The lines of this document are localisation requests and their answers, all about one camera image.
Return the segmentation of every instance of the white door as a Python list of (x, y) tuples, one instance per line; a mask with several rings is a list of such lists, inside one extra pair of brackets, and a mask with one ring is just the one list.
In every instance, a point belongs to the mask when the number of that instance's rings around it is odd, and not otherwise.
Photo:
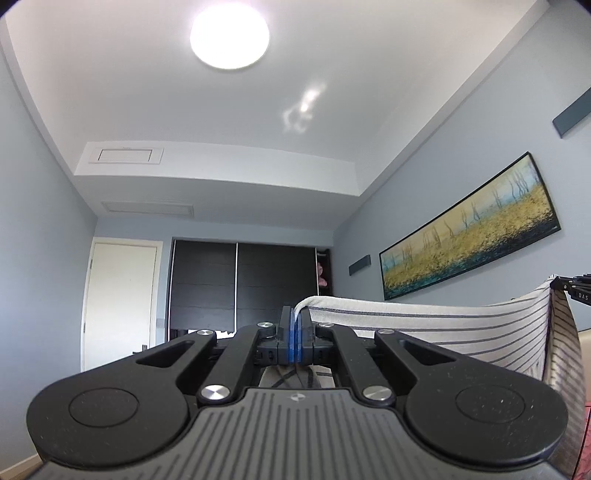
[(154, 346), (159, 242), (132, 245), (106, 241), (95, 239), (91, 253), (83, 319), (83, 370), (141, 351), (142, 345)]

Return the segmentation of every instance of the wall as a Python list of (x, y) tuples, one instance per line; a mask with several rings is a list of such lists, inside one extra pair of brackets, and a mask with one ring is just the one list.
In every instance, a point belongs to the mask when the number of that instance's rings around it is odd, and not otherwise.
[(172, 238), (197, 240), (219, 240), (231, 242), (252, 242), (280, 245), (307, 245), (310, 247), (331, 247), (332, 231), (299, 230), (260, 225), (230, 225), (226, 223), (204, 223), (188, 219), (130, 215), (102, 217), (96, 224), (96, 236), (112, 238), (136, 238), (161, 240), (164, 243), (157, 299), (157, 342), (164, 341), (164, 319), (166, 317), (166, 291), (170, 266)]
[(96, 217), (31, 121), (0, 52), (0, 471), (35, 453), (33, 396), (80, 371)]
[[(553, 2), (499, 67), (335, 232), (339, 296), (383, 300), (379, 252), (530, 151), (563, 230), (469, 273), (397, 301), (479, 305), (520, 296), (550, 274), (591, 271), (591, 118), (561, 139), (552, 119), (591, 86), (591, 15)], [(349, 276), (366, 254), (371, 267)], [(591, 308), (573, 307), (579, 329)]]

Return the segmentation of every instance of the logo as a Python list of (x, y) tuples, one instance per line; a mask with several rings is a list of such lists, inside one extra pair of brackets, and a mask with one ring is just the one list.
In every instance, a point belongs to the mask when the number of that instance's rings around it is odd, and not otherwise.
[(298, 392), (298, 393), (294, 393), (290, 398), (293, 401), (300, 401), (300, 400), (304, 400), (305, 397), (306, 396), (303, 393)]

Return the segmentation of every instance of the air conditioning vent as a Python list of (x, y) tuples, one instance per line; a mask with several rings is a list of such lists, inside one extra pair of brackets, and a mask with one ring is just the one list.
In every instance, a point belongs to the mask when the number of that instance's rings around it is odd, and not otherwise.
[(156, 202), (101, 202), (110, 213), (147, 213), (150, 215), (193, 216), (193, 205)]
[(159, 164), (163, 148), (95, 148), (91, 163)]

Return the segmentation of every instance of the sliding wardrobe door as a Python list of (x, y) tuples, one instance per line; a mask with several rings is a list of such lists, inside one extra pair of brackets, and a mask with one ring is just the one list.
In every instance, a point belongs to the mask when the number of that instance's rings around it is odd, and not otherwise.
[(277, 323), (283, 305), (317, 294), (314, 248), (238, 244), (236, 324)]
[(170, 329), (233, 332), (236, 244), (176, 240)]

